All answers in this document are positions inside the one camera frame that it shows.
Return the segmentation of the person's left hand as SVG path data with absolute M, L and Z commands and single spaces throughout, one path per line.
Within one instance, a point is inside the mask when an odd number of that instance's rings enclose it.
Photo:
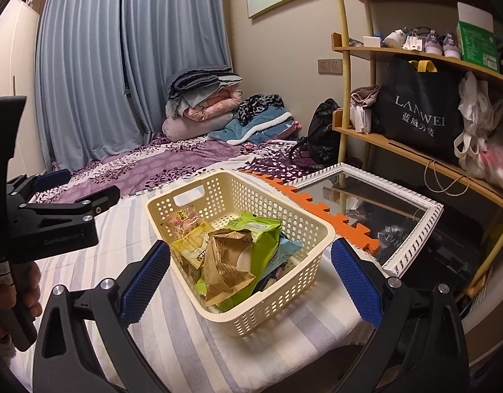
M 15 273 L 18 275 L 18 291 L 15 291 L 15 287 L 0 284 L 0 309 L 12 309 L 19 297 L 33 318 L 40 317 L 43 308 L 40 303 L 41 272 L 38 265 L 36 263 L 18 265 Z M 7 335 L 8 330 L 0 322 L 0 343 L 7 342 Z

